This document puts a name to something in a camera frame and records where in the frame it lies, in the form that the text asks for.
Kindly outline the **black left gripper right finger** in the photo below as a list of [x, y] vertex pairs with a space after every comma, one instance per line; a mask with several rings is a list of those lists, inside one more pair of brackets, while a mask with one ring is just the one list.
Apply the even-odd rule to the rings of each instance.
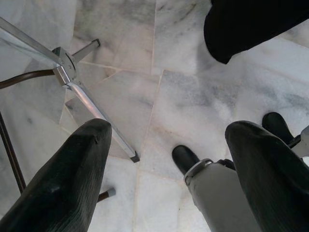
[[249, 121], [225, 130], [241, 188], [264, 232], [309, 230], [309, 168], [280, 138]]

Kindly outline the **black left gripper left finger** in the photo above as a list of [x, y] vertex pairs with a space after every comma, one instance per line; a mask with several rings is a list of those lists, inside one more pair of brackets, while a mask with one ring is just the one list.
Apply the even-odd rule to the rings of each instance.
[[43, 165], [3, 216], [3, 232], [85, 232], [98, 202], [112, 127], [95, 118]]

